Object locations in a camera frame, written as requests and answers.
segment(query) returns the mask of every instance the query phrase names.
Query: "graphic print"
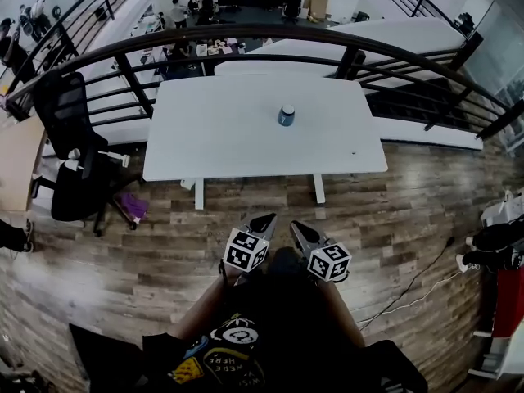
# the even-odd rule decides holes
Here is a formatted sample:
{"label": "graphic print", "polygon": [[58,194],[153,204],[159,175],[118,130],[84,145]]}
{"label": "graphic print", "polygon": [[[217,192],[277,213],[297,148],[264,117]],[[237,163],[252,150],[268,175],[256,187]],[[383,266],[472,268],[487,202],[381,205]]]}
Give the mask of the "graphic print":
{"label": "graphic print", "polygon": [[338,245],[328,246],[324,247],[322,251],[329,256],[329,259],[331,260],[339,260],[342,258],[347,258],[348,254],[345,253],[341,247]]}
{"label": "graphic print", "polygon": [[345,260],[344,262],[340,262],[339,264],[336,264],[333,267],[333,271],[331,271],[331,277],[329,277],[329,279],[339,277],[340,275],[342,275],[346,271],[346,267],[349,262],[350,260],[348,259],[348,260]]}
{"label": "graphic print", "polygon": [[313,259],[309,263],[309,271],[318,275],[321,278],[326,278],[328,275],[329,263],[318,256],[313,255]]}
{"label": "graphic print", "polygon": [[240,247],[243,247],[244,249],[252,251],[253,249],[255,249],[256,241],[256,237],[253,237],[248,233],[239,232],[233,239],[232,244],[238,245]]}
{"label": "graphic print", "polygon": [[240,251],[235,249],[233,246],[229,247],[228,256],[226,257],[226,262],[228,264],[234,264],[238,268],[247,270],[250,259],[251,253]]}

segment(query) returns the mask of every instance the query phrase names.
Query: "table leg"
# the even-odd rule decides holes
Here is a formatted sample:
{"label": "table leg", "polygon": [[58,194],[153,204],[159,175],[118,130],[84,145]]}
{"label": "table leg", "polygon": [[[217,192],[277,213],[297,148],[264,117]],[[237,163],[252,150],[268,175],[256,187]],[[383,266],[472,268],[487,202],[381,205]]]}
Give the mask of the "table leg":
{"label": "table leg", "polygon": [[314,174],[313,181],[314,181],[314,191],[317,194],[317,204],[325,204],[326,196],[324,195],[324,184],[322,182],[322,175]]}
{"label": "table leg", "polygon": [[204,210],[204,179],[195,181],[195,210]]}

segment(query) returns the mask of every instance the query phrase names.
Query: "black bag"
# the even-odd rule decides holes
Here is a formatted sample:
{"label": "black bag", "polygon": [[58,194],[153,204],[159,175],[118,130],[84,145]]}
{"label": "black bag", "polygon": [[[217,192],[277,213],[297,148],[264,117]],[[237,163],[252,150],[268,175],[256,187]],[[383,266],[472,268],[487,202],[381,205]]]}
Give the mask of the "black bag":
{"label": "black bag", "polygon": [[213,11],[213,0],[202,0],[202,9],[205,11]]}

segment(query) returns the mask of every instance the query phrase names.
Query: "cable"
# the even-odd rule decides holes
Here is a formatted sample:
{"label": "cable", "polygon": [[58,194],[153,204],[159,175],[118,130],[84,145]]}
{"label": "cable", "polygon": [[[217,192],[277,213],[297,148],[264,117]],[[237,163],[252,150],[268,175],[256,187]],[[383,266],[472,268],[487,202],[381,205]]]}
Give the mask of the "cable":
{"label": "cable", "polygon": [[[438,282],[435,283],[435,285],[433,285],[433,287],[431,287],[431,290],[428,291],[426,293],[426,295],[422,298],[419,298],[418,300],[415,300],[415,301],[412,301],[411,303],[409,303],[408,305],[401,305],[399,307],[397,307],[396,309],[393,309],[393,310],[390,310],[390,311],[385,311],[383,312],[382,314],[391,314],[391,313],[394,313],[395,311],[397,310],[400,310],[400,309],[407,309],[408,307],[411,307],[412,305],[414,305],[415,303],[418,303],[419,301],[422,301],[422,300],[425,300],[427,296],[429,296],[431,294],[431,292],[436,288],[437,285],[439,284],[442,284],[444,282],[448,282],[450,279],[453,279],[455,278],[457,275],[460,275],[462,272],[458,271],[457,273],[454,273],[453,275],[451,275],[451,277],[449,278],[446,278],[446,279],[442,279]],[[357,323],[366,323],[366,322],[370,322],[373,320],[374,318],[369,318],[368,320],[363,320],[361,322],[357,322]]]}
{"label": "cable", "polygon": [[369,320],[364,320],[364,322],[367,322],[364,327],[360,328],[360,330],[364,330],[365,328],[367,328],[371,322],[373,320],[375,320],[376,318],[382,316],[386,310],[388,310],[391,306],[393,306],[394,303],[396,303],[398,300],[400,300],[404,294],[406,292],[409,291],[409,289],[411,288],[411,286],[413,285],[413,283],[415,282],[415,280],[420,277],[423,273],[425,273],[431,266],[433,266],[435,264],[435,262],[437,262],[438,259],[441,258],[441,256],[444,254],[444,252],[448,249],[448,247],[450,247],[451,245],[453,245],[455,243],[455,238],[454,237],[450,237],[448,239],[448,241],[446,242],[445,246],[444,246],[444,249],[442,249],[442,252],[435,258],[435,260],[433,260],[433,262],[431,262],[423,271],[419,272],[417,275],[415,275],[413,277],[413,279],[411,280],[411,282],[409,283],[408,287],[402,292],[402,294],[400,294],[400,296],[398,296],[396,298],[396,300],[393,300],[383,311],[381,311],[380,313],[378,314],[375,314],[372,318],[370,318]]}

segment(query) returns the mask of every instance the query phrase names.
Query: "white box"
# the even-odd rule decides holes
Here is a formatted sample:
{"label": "white box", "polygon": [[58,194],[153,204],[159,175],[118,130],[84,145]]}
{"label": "white box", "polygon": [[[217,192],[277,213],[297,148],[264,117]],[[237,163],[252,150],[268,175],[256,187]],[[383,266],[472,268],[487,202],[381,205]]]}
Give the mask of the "white box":
{"label": "white box", "polygon": [[229,235],[224,262],[245,272],[250,272],[264,259],[269,251],[269,242],[234,228]]}
{"label": "white box", "polygon": [[337,243],[311,252],[308,271],[323,281],[331,281],[343,276],[350,266],[351,253]]}

